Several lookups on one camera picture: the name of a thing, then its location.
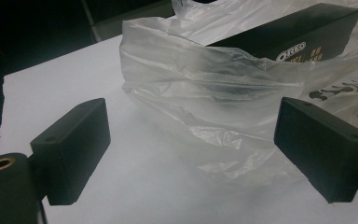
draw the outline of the translucent plastic bag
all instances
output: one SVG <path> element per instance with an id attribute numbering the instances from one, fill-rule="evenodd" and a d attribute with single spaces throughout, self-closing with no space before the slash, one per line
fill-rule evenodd
<path id="1" fill-rule="evenodd" d="M 339 0 L 172 0 L 176 18 L 123 23 L 123 89 L 214 183 L 302 178 L 273 144 L 280 100 L 310 101 L 358 127 L 358 22 L 344 53 L 324 62 L 277 63 L 203 45 L 318 2 L 358 7 Z"/>

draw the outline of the black box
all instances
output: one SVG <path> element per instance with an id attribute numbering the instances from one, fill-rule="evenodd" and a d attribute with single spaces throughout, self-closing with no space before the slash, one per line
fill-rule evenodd
<path id="1" fill-rule="evenodd" d="M 211 44 L 279 62 L 322 61 L 341 54 L 358 8 L 320 3 Z"/>

